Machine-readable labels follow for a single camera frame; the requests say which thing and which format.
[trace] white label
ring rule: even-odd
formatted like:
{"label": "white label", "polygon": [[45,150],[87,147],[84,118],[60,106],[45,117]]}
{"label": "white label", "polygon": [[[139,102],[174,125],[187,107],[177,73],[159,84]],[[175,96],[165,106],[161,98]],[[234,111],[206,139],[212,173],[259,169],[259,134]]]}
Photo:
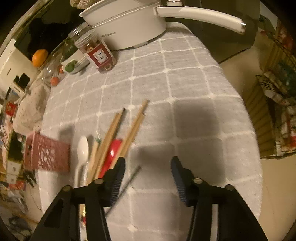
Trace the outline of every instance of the white label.
{"label": "white label", "polygon": [[99,49],[94,54],[94,57],[99,61],[100,64],[104,63],[108,58],[102,49]]}

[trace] jar lid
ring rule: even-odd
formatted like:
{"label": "jar lid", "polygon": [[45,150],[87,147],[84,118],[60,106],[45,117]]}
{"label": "jar lid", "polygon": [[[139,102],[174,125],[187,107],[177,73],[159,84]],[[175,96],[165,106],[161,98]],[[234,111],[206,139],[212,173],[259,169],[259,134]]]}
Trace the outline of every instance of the jar lid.
{"label": "jar lid", "polygon": [[84,43],[88,42],[94,35],[96,34],[95,29],[92,29],[85,34],[83,34],[79,39],[75,41],[75,46],[80,48],[84,45]]}
{"label": "jar lid", "polygon": [[72,38],[73,36],[75,36],[76,34],[78,34],[81,30],[83,30],[84,28],[89,28],[89,25],[87,24],[87,22],[84,22],[82,24],[80,24],[77,28],[75,28],[74,30],[72,30],[68,36],[70,38]]}

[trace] red label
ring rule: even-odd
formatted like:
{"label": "red label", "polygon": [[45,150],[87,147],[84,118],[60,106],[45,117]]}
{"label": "red label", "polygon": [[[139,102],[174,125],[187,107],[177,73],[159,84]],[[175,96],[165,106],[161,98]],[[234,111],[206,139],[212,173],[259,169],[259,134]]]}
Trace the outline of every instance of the red label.
{"label": "red label", "polygon": [[103,43],[100,43],[92,51],[87,53],[89,57],[95,62],[98,67],[102,67],[112,59],[109,51],[106,49]]}

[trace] checkered tablecloth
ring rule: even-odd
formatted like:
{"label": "checkered tablecloth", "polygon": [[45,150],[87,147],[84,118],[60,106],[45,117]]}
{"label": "checkered tablecloth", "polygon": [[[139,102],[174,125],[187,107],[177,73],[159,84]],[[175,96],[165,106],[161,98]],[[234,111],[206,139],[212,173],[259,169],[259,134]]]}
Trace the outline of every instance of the checkered tablecloth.
{"label": "checkered tablecloth", "polygon": [[125,107],[118,134],[124,138],[147,98],[123,183],[137,165],[142,170],[108,217],[112,240],[186,240],[192,209],[177,195],[169,166],[175,155],[196,177],[233,184],[258,218],[262,170],[256,136],[241,97],[203,43],[184,25],[168,23],[148,45],[115,56],[118,63],[107,74],[89,65],[51,92],[41,133],[71,143],[71,173],[39,171],[43,210],[73,183],[81,135],[98,130],[104,136],[115,112]]}

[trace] knitted item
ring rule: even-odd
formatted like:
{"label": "knitted item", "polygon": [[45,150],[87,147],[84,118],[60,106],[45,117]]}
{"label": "knitted item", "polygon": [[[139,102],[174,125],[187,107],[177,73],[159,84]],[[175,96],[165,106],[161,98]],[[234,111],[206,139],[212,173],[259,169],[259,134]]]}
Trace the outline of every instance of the knitted item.
{"label": "knitted item", "polygon": [[87,9],[99,0],[70,0],[70,5],[78,9]]}

